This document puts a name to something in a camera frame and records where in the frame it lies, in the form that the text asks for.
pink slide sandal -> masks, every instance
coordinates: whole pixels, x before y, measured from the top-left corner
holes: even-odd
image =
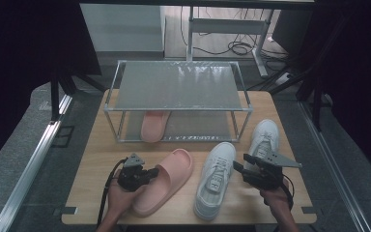
[[[137,196],[132,209],[140,216],[149,216],[157,211],[191,176],[193,158],[184,149],[177,149],[156,165],[158,176]]]
[[[164,136],[170,111],[147,111],[141,126],[141,139],[145,142],[158,142]]]

light wood tabletop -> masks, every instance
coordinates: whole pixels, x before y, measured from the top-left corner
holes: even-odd
[[[279,127],[279,153],[295,159],[285,130],[278,117],[272,97],[268,92],[248,92],[254,108],[240,142],[233,143],[237,150],[236,161],[243,163],[243,153],[251,145],[251,134],[263,119],[272,119]],[[121,224],[258,224],[276,223],[270,209],[263,202],[259,191],[243,181],[234,171],[228,184],[218,216],[204,221],[193,212],[195,193],[201,177],[201,169],[211,149],[217,142],[130,142],[117,143],[103,112],[107,92],[104,94],[81,163],[77,170],[66,207],[75,207],[73,215],[62,215],[65,224],[96,224],[104,183],[114,165],[121,159],[136,153],[146,163],[145,169],[159,164],[172,151],[183,148],[194,159],[191,177],[160,209],[148,217],[127,212]],[[297,223],[313,223],[316,214],[306,214],[302,209],[311,208],[312,202],[297,168],[284,168],[283,172],[294,183],[295,197],[292,213]]]

